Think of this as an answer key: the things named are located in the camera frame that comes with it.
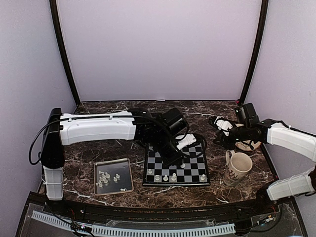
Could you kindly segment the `black grey chessboard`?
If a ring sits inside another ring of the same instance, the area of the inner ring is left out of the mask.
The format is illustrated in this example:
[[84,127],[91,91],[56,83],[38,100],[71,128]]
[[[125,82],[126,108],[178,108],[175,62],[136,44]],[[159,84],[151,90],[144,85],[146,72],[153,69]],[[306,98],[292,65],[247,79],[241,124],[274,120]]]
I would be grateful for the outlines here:
[[[173,165],[164,167],[160,154],[155,152],[151,146],[147,147],[147,154],[144,163],[143,186],[210,186],[207,159],[204,153],[205,145],[197,143],[182,149],[187,156],[183,158],[185,168]],[[173,173],[177,175],[177,181],[171,181]],[[200,176],[205,174],[205,180],[201,181]],[[160,175],[161,180],[155,182],[155,175]],[[163,180],[164,175],[169,176],[169,181]]]

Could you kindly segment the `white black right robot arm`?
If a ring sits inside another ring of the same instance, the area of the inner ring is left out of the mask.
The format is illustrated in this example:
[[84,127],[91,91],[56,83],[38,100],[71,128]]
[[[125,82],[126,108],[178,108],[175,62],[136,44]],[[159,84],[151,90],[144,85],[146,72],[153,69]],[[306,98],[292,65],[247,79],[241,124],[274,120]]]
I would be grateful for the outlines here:
[[278,179],[261,187],[256,193],[252,210],[263,214],[275,202],[297,196],[312,196],[316,193],[316,136],[295,129],[281,120],[266,119],[251,121],[247,119],[237,125],[234,121],[214,116],[209,124],[217,129],[214,143],[232,150],[236,142],[261,142],[275,149],[283,149],[288,155],[307,158],[311,167],[299,169],[285,179]]

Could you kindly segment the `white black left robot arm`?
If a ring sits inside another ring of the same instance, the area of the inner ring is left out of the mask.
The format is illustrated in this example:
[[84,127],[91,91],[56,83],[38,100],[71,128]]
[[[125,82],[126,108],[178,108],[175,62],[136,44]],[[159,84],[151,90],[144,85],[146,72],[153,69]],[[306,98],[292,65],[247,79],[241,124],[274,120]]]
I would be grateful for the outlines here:
[[188,129],[187,121],[177,108],[165,113],[134,108],[92,115],[64,114],[60,108],[54,108],[47,124],[33,139],[35,142],[42,137],[38,160],[29,163],[42,165],[50,207],[57,214],[66,215],[70,205],[63,200],[65,146],[87,141],[134,140],[142,145],[151,145],[170,165],[181,158],[177,135]]

